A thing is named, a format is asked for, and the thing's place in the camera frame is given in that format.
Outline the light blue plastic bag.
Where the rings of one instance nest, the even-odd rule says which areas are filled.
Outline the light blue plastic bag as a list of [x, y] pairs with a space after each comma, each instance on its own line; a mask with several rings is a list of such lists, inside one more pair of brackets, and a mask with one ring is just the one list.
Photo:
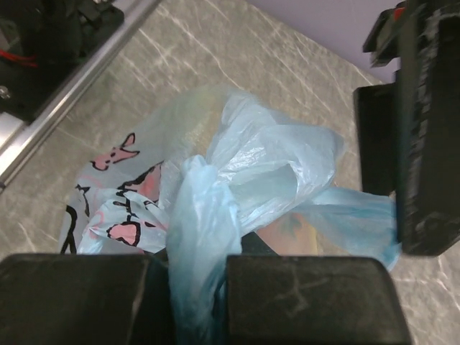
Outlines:
[[224, 324], [224, 271], [243, 236], [299, 212], [336, 246], [400, 254], [387, 196], [338, 188], [344, 140], [227, 86], [188, 91], [81, 170], [65, 210], [68, 254], [154, 254], [172, 260], [182, 344], [213, 344]]

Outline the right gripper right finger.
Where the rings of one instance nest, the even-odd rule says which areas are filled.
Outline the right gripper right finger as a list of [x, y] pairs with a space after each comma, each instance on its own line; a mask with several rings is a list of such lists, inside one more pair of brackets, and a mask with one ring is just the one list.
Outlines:
[[226, 344], [411, 344], [395, 285], [366, 257], [232, 255]]

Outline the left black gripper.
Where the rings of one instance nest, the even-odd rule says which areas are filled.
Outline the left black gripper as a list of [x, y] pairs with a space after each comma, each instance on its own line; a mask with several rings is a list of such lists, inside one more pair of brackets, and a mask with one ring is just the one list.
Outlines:
[[355, 90], [362, 189], [396, 197], [397, 240], [411, 256], [459, 241], [459, 3], [402, 1], [363, 47], [388, 84]]

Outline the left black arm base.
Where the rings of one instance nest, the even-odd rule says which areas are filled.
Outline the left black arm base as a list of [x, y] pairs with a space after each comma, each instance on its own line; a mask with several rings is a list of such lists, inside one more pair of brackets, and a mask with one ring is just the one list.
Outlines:
[[34, 121], [123, 23], [112, 1], [2, 1], [1, 112]]

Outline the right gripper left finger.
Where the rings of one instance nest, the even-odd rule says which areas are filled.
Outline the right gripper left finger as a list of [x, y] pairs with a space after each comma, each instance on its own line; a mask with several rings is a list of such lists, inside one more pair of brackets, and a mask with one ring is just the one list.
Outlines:
[[167, 268], [146, 254], [1, 262], [2, 344], [174, 344]]

